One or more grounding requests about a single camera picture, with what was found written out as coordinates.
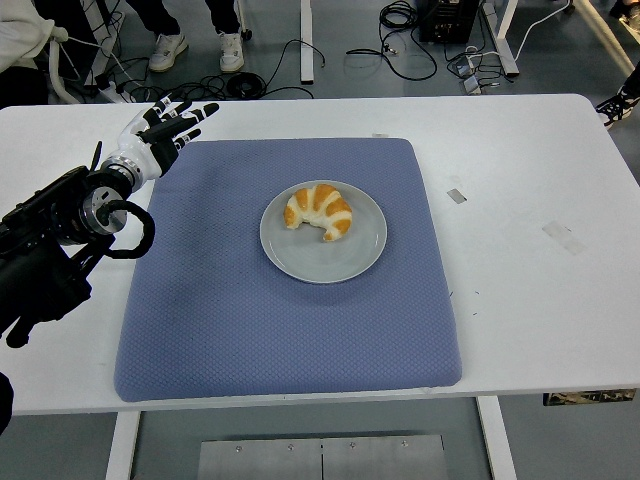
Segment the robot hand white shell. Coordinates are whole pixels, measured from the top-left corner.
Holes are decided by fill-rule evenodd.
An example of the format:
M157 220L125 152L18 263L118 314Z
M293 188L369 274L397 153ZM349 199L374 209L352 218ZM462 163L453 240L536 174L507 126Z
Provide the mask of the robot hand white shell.
M102 169L122 174L133 191L163 176L179 152L201 134L198 125L219 110L216 102L193 107L192 101L174 103L170 95L140 112L122 131L118 149Z

